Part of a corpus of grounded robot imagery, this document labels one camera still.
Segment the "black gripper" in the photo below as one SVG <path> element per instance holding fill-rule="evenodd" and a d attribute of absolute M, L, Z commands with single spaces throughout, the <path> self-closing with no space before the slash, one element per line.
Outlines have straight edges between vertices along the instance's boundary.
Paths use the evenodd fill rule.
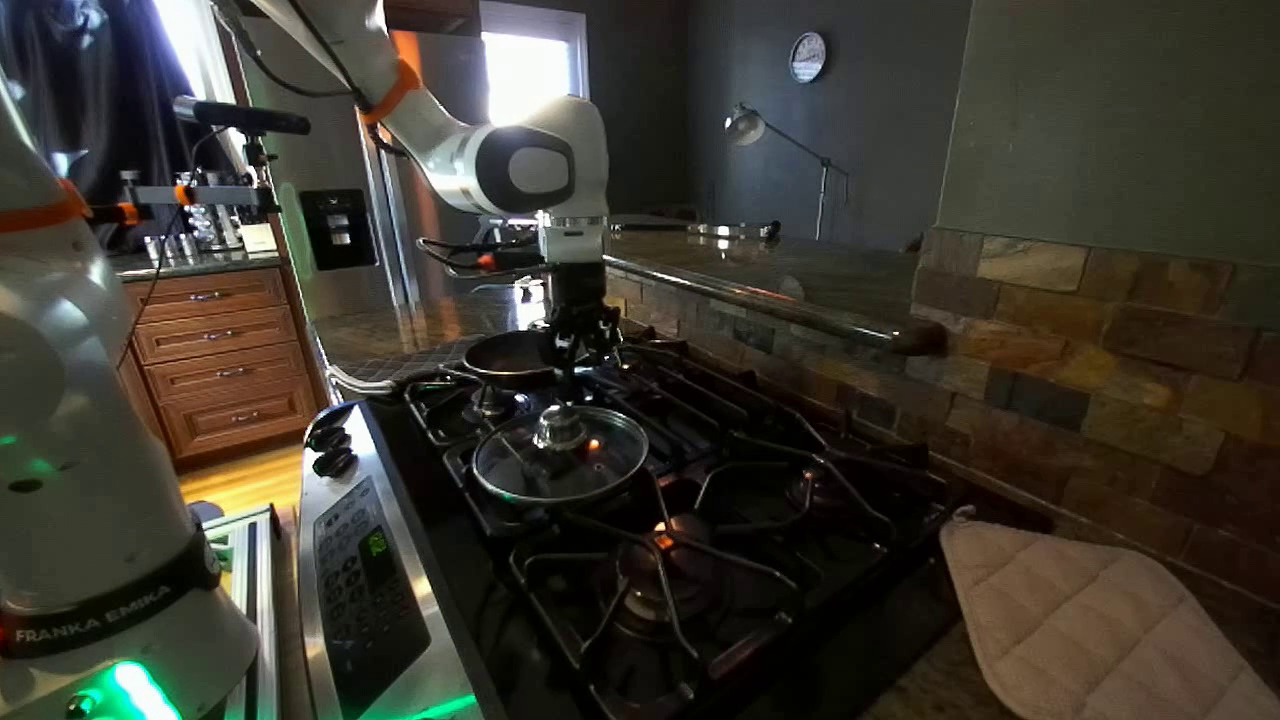
<path fill-rule="evenodd" d="M 549 269 L 549 350 L 556 361 L 602 361 L 617 348 L 620 311 L 605 302 L 602 265 Z"/>

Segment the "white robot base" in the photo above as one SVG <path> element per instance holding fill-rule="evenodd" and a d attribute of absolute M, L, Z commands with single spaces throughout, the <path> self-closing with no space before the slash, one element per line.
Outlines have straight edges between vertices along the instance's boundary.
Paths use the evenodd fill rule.
<path fill-rule="evenodd" d="M 255 661 L 124 397 L 129 293 L 87 204 L 0 114 L 0 712 L 204 720 Z"/>

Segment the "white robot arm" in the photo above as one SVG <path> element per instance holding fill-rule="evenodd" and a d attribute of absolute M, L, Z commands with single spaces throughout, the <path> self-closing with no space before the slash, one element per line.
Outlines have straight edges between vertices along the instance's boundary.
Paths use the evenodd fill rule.
<path fill-rule="evenodd" d="M 292 37 L 385 127 L 431 192 L 480 216 L 532 216 L 549 269 L 546 355 L 571 367 L 617 343 L 605 302 L 610 132 L 584 97 L 519 123 L 464 123 L 397 55 L 385 0 L 249 0 Z"/>

